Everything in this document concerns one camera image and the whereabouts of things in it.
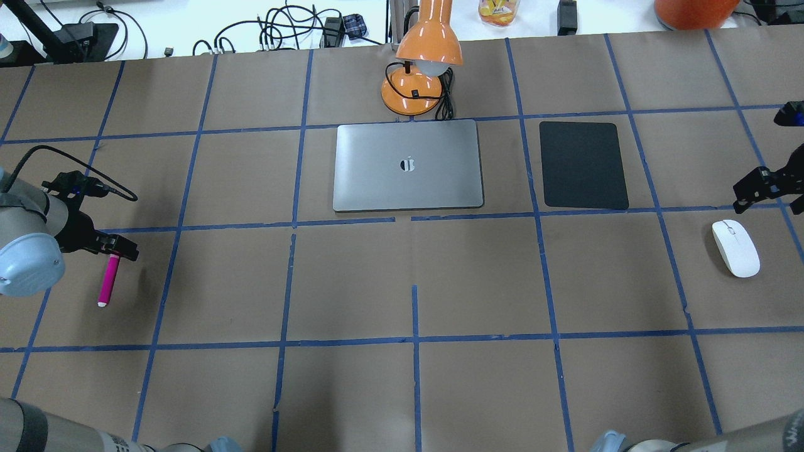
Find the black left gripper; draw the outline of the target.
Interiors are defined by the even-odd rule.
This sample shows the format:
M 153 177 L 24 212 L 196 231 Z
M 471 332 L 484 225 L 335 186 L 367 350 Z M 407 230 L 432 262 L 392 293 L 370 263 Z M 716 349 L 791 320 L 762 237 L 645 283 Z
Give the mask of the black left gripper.
M 84 175 L 83 172 L 71 171 L 58 174 L 51 182 L 43 182 L 42 188 L 48 194 L 53 193 L 67 208 L 66 223 L 55 236 L 61 252 L 69 254 L 77 250 L 86 250 L 92 254 L 115 255 L 129 261 L 138 260 L 138 244 L 118 242 L 116 235 L 97 231 L 89 215 L 80 211 L 85 197 L 102 198 L 111 192 L 109 186 L 101 183 L 98 178 Z

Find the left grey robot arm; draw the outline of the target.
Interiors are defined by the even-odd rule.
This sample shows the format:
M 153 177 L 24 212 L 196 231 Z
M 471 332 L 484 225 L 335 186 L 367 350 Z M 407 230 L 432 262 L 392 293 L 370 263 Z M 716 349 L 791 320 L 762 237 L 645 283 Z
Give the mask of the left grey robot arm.
M 109 255 L 98 305 L 111 298 L 121 259 L 138 259 L 138 246 L 121 235 L 104 234 L 81 212 L 84 197 L 112 189 L 81 172 L 60 173 L 40 188 L 2 177 L 2 295 L 28 297 L 51 289 L 64 275 L 63 255 L 85 250 Z M 144 446 L 86 424 L 49 414 L 23 401 L 2 398 L 3 451 L 144 451 Z

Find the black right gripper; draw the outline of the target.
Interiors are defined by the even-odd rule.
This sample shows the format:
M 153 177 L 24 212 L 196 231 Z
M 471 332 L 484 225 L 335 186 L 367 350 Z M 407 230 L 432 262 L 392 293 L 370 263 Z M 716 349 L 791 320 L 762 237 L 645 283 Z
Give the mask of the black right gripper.
M 773 123 L 781 127 L 803 126 L 803 100 L 788 101 L 773 117 Z M 732 204 L 735 214 L 742 214 L 751 206 L 765 200 L 775 200 L 784 195 L 798 195 L 790 208 L 792 214 L 803 212 L 803 145 L 790 155 L 786 165 L 777 171 L 765 166 L 755 167 L 732 187 L 736 200 Z

